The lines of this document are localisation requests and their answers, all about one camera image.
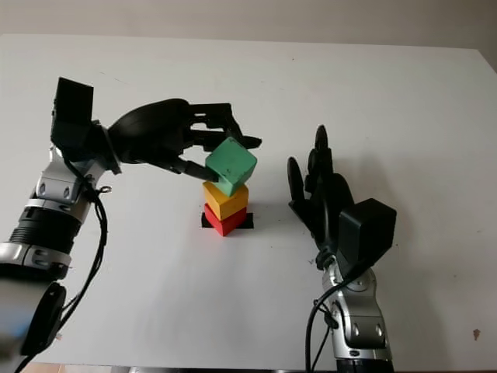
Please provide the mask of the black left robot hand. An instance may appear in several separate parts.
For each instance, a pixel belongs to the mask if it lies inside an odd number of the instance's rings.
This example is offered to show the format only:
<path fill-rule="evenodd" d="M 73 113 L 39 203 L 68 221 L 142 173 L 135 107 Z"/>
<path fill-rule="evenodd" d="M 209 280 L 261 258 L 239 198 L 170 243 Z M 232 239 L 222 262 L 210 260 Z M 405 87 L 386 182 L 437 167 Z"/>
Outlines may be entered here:
<path fill-rule="evenodd" d="M 229 137 L 247 149 L 262 144 L 261 138 L 242 133 L 229 103 L 192 104 L 184 99 L 140 106 L 110 126 L 108 135 L 122 163 L 150 164 L 211 182 L 217 182 L 219 176 L 205 166 L 182 159 L 184 150 L 200 146 L 212 152 Z"/>

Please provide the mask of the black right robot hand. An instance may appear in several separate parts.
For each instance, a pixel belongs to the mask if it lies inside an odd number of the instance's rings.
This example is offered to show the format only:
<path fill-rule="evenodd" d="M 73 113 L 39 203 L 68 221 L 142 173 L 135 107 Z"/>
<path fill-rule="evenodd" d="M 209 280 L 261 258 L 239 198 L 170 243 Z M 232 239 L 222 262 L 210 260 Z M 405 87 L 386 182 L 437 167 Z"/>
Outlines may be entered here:
<path fill-rule="evenodd" d="M 319 270 L 325 270 L 335 259 L 339 243 L 339 215 L 354 205 L 345 178 L 334 171 L 332 150 L 328 146 L 325 126 L 318 127 L 315 146 L 308 156 L 308 174 L 301 175 L 297 160 L 287 160 L 291 210 L 311 233 L 318 254 Z"/>

